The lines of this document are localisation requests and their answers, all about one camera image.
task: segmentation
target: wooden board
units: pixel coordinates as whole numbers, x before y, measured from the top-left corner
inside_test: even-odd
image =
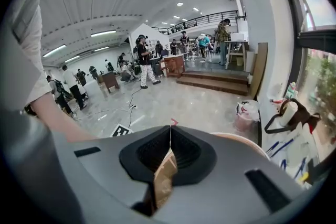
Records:
[[[248,89],[246,84],[232,83],[226,81],[198,79],[189,77],[180,77],[176,81],[179,84],[190,85],[215,91],[229,92],[246,96]]]
[[[247,76],[239,76],[234,74],[219,73],[219,72],[200,72],[200,71],[186,71],[182,74],[183,77],[212,79],[219,81],[235,82],[240,84],[247,84]]]
[[[252,99],[254,99],[254,97],[257,95],[262,81],[262,77],[264,76],[267,61],[267,51],[268,51],[267,42],[258,43],[258,54],[254,65],[253,70],[254,75],[250,87],[251,89],[250,95]]]

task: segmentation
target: cardboard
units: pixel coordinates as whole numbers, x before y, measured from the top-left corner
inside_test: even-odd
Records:
[[[267,42],[258,43],[258,54],[256,57],[256,63],[253,70],[254,75],[250,87],[252,99],[254,99],[254,97],[257,95],[262,81],[262,77],[264,76],[267,61],[267,51],[268,51]]]

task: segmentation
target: wooden step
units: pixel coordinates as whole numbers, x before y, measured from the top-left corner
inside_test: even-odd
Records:
[[[216,72],[198,72],[198,71],[186,71],[182,73],[183,77],[209,79],[226,82],[234,82],[247,85],[247,76],[239,76],[234,74],[216,73]]]
[[[229,92],[244,96],[248,95],[247,84],[190,77],[180,77],[176,82],[179,84],[191,85],[215,91]]]

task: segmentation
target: gray tile floor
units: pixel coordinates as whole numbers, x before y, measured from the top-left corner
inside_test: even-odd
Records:
[[[257,128],[242,133],[235,129],[235,107],[246,97],[177,84],[174,78],[161,78],[161,84],[134,94],[130,129],[140,131],[154,126],[178,125],[205,132],[226,132],[242,135],[257,142]],[[70,106],[75,110],[78,124],[97,137],[109,137],[118,123],[128,127],[132,93],[140,89],[140,82],[125,84],[120,89],[111,88],[111,94],[102,85],[90,96],[87,107],[80,111],[73,100]]]
[[[225,66],[221,66],[219,54],[213,55],[212,57],[207,57],[202,59],[200,56],[193,56],[190,61],[185,62],[185,71],[202,71],[202,72],[219,72],[228,74],[245,75],[248,73],[243,72],[242,66],[237,66],[236,63],[230,63],[228,69]]]

